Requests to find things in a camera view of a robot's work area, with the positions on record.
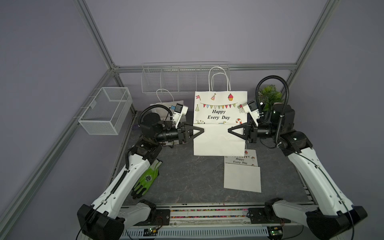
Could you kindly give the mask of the white party paper bag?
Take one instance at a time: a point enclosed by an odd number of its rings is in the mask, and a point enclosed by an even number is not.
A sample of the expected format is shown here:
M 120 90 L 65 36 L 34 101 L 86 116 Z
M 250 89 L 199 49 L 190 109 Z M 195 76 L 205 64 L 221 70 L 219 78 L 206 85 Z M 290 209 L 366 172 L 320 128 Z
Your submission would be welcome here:
M 246 149 L 243 157 L 224 157 L 224 188 L 262 192 L 261 168 L 256 150 Z

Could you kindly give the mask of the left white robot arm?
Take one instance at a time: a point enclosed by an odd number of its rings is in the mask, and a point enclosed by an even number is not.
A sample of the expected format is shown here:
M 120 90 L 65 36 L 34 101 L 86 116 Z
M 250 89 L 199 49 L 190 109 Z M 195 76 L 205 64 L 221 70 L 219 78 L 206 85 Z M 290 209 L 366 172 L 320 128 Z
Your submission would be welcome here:
M 128 208 L 123 217 L 121 208 L 130 193 L 137 198 L 144 195 L 159 175 L 162 161 L 158 155 L 162 142 L 178 140 L 188 143 L 204 133 L 203 128 L 180 122 L 181 114 L 175 112 L 168 121 L 157 113 L 144 111 L 138 119 L 142 136 L 125 153 L 125 165 L 117 177 L 91 205 L 82 205 L 77 212 L 79 232 L 92 240 L 118 240 L 126 228 L 136 224 L 156 221 L 157 206 L 141 200 Z

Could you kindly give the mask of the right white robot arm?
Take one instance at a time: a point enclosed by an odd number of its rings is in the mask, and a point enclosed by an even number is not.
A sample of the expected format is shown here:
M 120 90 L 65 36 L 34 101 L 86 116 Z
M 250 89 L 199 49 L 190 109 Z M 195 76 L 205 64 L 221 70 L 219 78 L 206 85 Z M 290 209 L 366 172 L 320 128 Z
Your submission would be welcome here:
M 315 204 L 310 206 L 290 203 L 282 198 L 265 202 L 266 217 L 290 220 L 307 227 L 318 239 L 330 240 L 367 218 L 362 206 L 356 206 L 340 190 L 319 160 L 308 137 L 294 130 L 295 111 L 287 104 L 275 104 L 268 123 L 259 121 L 261 114 L 252 101 L 238 106 L 241 113 L 251 116 L 247 123 L 237 122 L 228 132 L 250 143 L 272 138 L 276 147 L 288 157 L 301 175 Z

